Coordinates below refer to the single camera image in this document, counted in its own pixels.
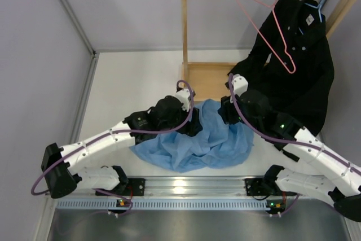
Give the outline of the light blue button shirt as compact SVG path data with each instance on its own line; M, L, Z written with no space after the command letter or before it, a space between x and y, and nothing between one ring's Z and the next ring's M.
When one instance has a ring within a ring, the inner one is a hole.
M218 114L220 107L220 102L211 99L195 105L202 131L194 137L177 132L159 134L130 149L150 164L179 173L242 164L253 147L253 131L240 122L225 124Z

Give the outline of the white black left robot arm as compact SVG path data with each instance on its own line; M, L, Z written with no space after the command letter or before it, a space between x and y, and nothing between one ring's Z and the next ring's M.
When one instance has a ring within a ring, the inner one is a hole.
M176 132L194 137L202 130L199 109L185 106L178 98L166 96L154 107L126 117L109 130L84 141L46 147L41 169L53 199L76 189L95 190L97 195L122 195L129 180L119 165L93 168L92 163L122 148L154 139L158 132Z

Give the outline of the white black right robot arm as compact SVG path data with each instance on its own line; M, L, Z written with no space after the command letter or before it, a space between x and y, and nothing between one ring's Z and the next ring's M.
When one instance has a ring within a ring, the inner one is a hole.
M272 109L257 91L223 97L219 113L227 124L242 122L250 127L276 155L250 167L253 175L262 177L263 192L308 196L360 221L360 167L327 147L291 115Z

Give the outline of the black button shirt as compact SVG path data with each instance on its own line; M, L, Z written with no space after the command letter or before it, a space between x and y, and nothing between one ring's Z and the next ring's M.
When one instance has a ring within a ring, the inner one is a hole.
M267 96L272 108L293 116L318 135L325 123L334 66L325 23L305 3L317 4L314 0L278 0L248 57L230 72L245 77L248 88ZM305 19L310 14L315 21L308 26Z

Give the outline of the aluminium mounting rail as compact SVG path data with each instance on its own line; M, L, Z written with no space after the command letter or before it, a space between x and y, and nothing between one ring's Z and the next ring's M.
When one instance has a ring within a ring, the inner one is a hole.
M336 180L329 180L321 176L308 176L305 174L292 172L288 169L271 169L262 177L268 183L275 184L282 191L295 192L311 198L325 202L337 202L358 193L357 187L352 187L351 182L345 177ZM65 197L75 190L96 190L98 195L110 194L107 191L113 190L120 183L127 185L128 178L121 176L114 170L109 174L91 174L89 171L83 175L46 177L47 193L52 198ZM200 191L202 189L225 190L230 188L244 188L245 181L233 179L154 179L146 180L145 189L158 187L160 189L172 189L175 195L190 193L191 190Z

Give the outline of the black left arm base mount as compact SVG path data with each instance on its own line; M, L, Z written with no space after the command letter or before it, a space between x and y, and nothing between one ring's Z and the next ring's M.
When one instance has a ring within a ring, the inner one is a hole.
M108 193L121 196L143 196L145 191L144 178L129 178L127 185L121 183L113 190L107 191Z

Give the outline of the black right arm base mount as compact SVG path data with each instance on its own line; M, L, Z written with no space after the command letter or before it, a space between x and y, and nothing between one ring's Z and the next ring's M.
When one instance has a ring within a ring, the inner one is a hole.
M263 178L246 178L246 195L267 199L269 196L296 196L295 192L282 191L275 182L268 183Z

